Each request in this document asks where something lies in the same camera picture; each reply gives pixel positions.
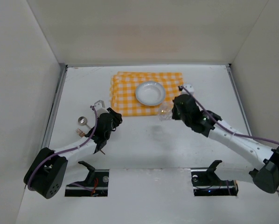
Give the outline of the clear drinking glass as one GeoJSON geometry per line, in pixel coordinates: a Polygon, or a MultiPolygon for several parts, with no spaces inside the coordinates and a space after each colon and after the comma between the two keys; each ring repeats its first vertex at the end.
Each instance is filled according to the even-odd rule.
{"type": "Polygon", "coordinates": [[[158,119],[160,121],[171,120],[172,119],[172,109],[171,104],[161,104],[158,109],[158,119]]]}

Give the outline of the yellow white checkered cloth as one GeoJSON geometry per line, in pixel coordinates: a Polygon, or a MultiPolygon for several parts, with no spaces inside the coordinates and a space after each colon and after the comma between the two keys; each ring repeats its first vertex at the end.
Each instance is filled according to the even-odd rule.
{"type": "Polygon", "coordinates": [[[165,91],[165,103],[179,95],[178,86],[183,85],[183,76],[179,72],[127,72],[121,71],[111,78],[111,108],[122,116],[157,115],[159,106],[141,104],[135,95],[136,88],[143,82],[160,83],[165,91]]]}

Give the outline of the white ceramic plate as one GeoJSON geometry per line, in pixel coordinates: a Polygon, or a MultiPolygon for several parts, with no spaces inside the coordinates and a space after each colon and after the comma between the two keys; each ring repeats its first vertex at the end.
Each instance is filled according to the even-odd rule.
{"type": "Polygon", "coordinates": [[[158,82],[148,81],[141,83],[135,90],[136,99],[146,106],[160,105],[165,97],[165,88],[158,82]]]}

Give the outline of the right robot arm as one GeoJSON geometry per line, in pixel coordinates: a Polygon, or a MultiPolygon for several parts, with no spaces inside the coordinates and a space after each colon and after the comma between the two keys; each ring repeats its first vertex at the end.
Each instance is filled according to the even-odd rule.
{"type": "Polygon", "coordinates": [[[252,168],[244,180],[253,182],[258,188],[275,193],[279,187],[279,147],[273,149],[245,137],[228,123],[209,111],[201,111],[193,96],[181,94],[173,99],[172,118],[181,120],[192,131],[217,141],[242,156],[252,168]]]}

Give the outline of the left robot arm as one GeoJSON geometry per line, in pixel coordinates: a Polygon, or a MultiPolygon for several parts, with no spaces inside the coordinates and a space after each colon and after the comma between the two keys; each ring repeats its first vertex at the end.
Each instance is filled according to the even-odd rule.
{"type": "Polygon", "coordinates": [[[64,149],[45,147],[40,150],[23,179],[29,190],[50,199],[61,188],[67,167],[79,163],[94,170],[82,158],[101,151],[123,119],[110,107],[100,115],[93,106],[91,109],[95,113],[95,125],[84,137],[64,149]]]}

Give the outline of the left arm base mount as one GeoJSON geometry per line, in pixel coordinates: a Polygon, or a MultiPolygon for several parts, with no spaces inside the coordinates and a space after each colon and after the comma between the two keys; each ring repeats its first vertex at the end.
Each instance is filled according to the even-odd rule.
{"type": "Polygon", "coordinates": [[[109,169],[95,169],[89,163],[79,161],[87,170],[87,176],[80,181],[74,181],[65,187],[65,197],[107,197],[109,184],[109,169]]]}

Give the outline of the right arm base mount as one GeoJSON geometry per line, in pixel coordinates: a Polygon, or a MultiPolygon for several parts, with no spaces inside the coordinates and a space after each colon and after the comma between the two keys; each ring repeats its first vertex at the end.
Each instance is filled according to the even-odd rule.
{"type": "Polygon", "coordinates": [[[237,196],[238,184],[235,180],[221,180],[215,173],[221,160],[213,161],[207,168],[191,169],[194,196],[237,196]]]}

